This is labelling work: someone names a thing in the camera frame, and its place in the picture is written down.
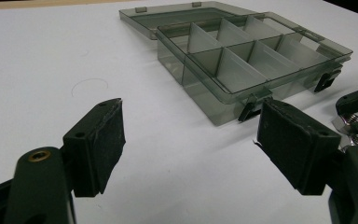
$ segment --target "plastic storage box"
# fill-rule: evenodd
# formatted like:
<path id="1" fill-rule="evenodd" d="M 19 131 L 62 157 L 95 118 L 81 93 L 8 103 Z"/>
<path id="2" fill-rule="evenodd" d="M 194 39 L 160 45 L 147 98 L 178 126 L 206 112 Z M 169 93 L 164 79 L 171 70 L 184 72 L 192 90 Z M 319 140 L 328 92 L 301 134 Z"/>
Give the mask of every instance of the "plastic storage box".
<path id="1" fill-rule="evenodd" d="M 329 87 L 352 51 L 272 12 L 216 2 L 120 10 L 158 40 L 158 59 L 215 125 L 257 115 L 267 97 Z"/>

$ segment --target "white tabletop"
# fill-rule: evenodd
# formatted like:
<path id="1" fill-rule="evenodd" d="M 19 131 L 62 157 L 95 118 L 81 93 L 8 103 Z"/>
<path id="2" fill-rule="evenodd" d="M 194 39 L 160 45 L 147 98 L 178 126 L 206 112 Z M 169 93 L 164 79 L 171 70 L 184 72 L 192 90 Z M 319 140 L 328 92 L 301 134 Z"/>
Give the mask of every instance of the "white tabletop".
<path id="1" fill-rule="evenodd" d="M 273 11 L 352 49 L 333 86 L 285 102 L 329 128 L 358 90 L 358 14 L 320 0 L 230 0 Z M 127 144 L 104 195 L 75 198 L 78 223 L 330 223 L 253 144 L 258 117 L 215 127 L 157 60 L 157 42 L 118 16 L 166 1 L 0 10 L 0 183 L 17 159 L 62 137 L 94 105 L 122 98 Z"/>

